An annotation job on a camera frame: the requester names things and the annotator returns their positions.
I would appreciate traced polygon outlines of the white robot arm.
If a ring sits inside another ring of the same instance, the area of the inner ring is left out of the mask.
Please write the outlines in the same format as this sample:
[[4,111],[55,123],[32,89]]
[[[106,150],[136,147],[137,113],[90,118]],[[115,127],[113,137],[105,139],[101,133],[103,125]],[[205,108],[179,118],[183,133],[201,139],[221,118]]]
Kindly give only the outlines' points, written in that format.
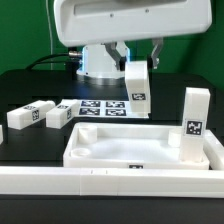
[[127,41],[152,40],[157,66],[163,39],[207,31],[212,10],[211,0],[55,0],[54,18],[60,42],[83,48],[79,75],[119,79]]

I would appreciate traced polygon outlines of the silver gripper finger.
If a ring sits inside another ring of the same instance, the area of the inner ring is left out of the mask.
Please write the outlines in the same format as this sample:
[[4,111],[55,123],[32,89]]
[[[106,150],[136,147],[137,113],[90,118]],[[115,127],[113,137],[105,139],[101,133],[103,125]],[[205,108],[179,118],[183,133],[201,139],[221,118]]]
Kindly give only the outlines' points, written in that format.
[[162,51],[163,48],[163,39],[162,38],[154,38],[152,40],[153,49],[150,55],[150,69],[156,69],[159,64],[159,54]]
[[105,43],[105,49],[111,58],[115,61],[115,66],[118,71],[125,70],[127,61],[127,46],[124,42]]

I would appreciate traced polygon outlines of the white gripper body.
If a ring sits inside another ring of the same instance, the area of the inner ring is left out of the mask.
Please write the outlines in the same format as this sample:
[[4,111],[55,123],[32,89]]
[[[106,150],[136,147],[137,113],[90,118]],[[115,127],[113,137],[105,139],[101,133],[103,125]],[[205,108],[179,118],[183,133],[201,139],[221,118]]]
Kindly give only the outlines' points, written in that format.
[[211,0],[55,0],[55,25],[67,46],[202,33]]

